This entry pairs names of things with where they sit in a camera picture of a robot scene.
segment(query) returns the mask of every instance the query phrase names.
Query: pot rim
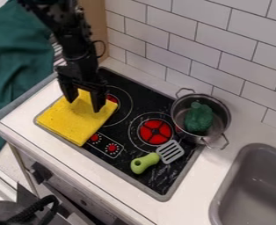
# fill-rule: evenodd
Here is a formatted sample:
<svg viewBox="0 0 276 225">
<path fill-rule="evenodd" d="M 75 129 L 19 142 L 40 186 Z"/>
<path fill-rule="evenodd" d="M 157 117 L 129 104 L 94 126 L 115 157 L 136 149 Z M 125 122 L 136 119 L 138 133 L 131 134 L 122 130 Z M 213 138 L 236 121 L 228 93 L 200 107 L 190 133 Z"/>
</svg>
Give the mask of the pot rim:
<svg viewBox="0 0 276 225">
<path fill-rule="evenodd" d="M 200 97 L 200 98 L 203 98 L 203 97 L 206 97 L 206 98 L 209 98 L 209 100 L 212 100 L 214 101 L 216 104 L 218 105 L 221 105 L 222 108 L 226 111 L 226 114 L 228 115 L 228 121 L 227 121 L 227 124 L 225 125 L 225 127 L 223 128 L 222 132 L 220 133 L 220 135 L 222 135 L 228 128 L 229 128 L 229 125 L 230 125 L 230 121 L 232 121 L 232 117 L 231 117 L 231 112 L 230 110 L 228 109 L 228 107 L 221 102 L 221 100 L 211 96 L 211 95 L 207 95 L 207 94 L 203 94 L 203 93 L 191 93 L 191 94 L 186 94 L 184 96 L 182 96 L 181 98 L 178 98 L 176 99 L 172 106 L 171 106 L 171 119 L 173 121 L 173 123 L 177 126 L 177 128 L 179 128 L 181 131 L 183 131 L 184 133 L 186 134 L 189 134 L 191 136 L 194 136 L 194 137 L 197 137 L 197 138 L 206 138 L 206 137 L 212 137 L 210 135 L 207 135 L 207 136 L 202 136 L 202 135 L 196 135 L 196 134 L 192 134 L 192 133 L 189 133 L 188 131 L 182 129 L 178 123 L 176 122 L 176 120 L 174 120 L 174 111 L 173 109 L 175 108 L 175 106 L 178 104 L 178 102 L 180 102 L 181 100 L 183 100 L 184 98 L 189 98 L 189 97 Z"/>
</svg>

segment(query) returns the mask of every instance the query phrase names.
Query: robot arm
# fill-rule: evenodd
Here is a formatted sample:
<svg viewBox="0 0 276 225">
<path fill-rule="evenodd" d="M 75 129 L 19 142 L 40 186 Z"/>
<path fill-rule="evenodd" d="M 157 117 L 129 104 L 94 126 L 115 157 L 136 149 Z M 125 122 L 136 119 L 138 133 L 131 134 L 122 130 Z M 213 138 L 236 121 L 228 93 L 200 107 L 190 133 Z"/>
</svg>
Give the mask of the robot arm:
<svg viewBox="0 0 276 225">
<path fill-rule="evenodd" d="M 62 46 L 66 66 L 56 68 L 58 80 L 66 99 L 72 103 L 78 89 L 89 91 L 95 113 L 105 105 L 106 81 L 98 73 L 95 42 L 91 27 L 84 19 L 84 11 L 75 0 L 18 0 L 32 11 Z"/>
</svg>

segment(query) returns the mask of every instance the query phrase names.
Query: red burner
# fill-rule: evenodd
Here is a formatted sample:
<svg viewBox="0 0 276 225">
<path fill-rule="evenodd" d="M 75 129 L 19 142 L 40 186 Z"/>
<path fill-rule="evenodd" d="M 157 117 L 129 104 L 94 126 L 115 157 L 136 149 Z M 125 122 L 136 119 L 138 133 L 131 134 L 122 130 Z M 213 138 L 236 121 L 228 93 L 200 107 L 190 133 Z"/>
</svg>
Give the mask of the red burner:
<svg viewBox="0 0 276 225">
<path fill-rule="evenodd" d="M 109 144 L 109 146 L 107 148 L 110 152 L 114 152 L 117 150 L 117 145 L 111 143 L 111 144 Z"/>
<path fill-rule="evenodd" d="M 120 101 L 113 95 L 108 94 L 106 99 L 112 101 L 113 103 L 117 103 L 118 105 L 120 104 Z"/>
<path fill-rule="evenodd" d="M 162 145 L 171 139 L 171 126 L 163 120 L 147 120 L 139 129 L 140 137 L 148 144 Z"/>
<path fill-rule="evenodd" d="M 94 135 L 90 138 L 90 140 L 92 140 L 93 142 L 97 142 L 97 141 L 99 140 L 98 134 L 94 134 Z"/>
</svg>

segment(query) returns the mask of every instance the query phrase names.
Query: green spatula handle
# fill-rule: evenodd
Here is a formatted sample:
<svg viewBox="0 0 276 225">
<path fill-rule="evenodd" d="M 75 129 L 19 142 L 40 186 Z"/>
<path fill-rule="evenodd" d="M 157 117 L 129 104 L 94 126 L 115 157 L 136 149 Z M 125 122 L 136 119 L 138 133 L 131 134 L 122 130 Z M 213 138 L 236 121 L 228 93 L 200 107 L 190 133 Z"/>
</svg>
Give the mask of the green spatula handle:
<svg viewBox="0 0 276 225">
<path fill-rule="evenodd" d="M 140 158 L 135 158 L 131 162 L 131 170 L 135 174 L 142 174 L 149 166 L 159 163 L 160 156 L 156 152 Z"/>
</svg>

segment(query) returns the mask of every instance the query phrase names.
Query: pot handle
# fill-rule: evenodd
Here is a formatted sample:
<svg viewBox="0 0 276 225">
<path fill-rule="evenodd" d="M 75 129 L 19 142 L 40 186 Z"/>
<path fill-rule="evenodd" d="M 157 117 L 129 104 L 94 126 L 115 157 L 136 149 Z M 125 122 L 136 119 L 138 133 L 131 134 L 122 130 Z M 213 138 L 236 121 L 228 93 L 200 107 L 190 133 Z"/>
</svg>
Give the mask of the pot handle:
<svg viewBox="0 0 276 225">
<path fill-rule="evenodd" d="M 178 90 L 177 93 L 176 93 L 177 98 L 180 98 L 180 96 L 179 96 L 178 94 L 179 94 L 181 91 L 183 91 L 183 90 L 185 90 L 185 91 L 191 91 L 193 94 L 195 94 L 195 90 L 194 90 L 194 89 L 191 89 L 191 88 L 181 88 L 181 89 Z"/>
<path fill-rule="evenodd" d="M 204 144 L 206 145 L 207 148 L 209 149 L 213 149 L 213 150 L 224 150 L 228 145 L 229 145 L 229 140 L 226 137 L 225 134 L 222 134 L 222 137 L 225 139 L 226 143 L 224 145 L 222 145 L 221 147 L 212 147 L 208 142 L 205 141 L 204 138 L 201 138 L 201 140 L 204 142 Z"/>
</svg>

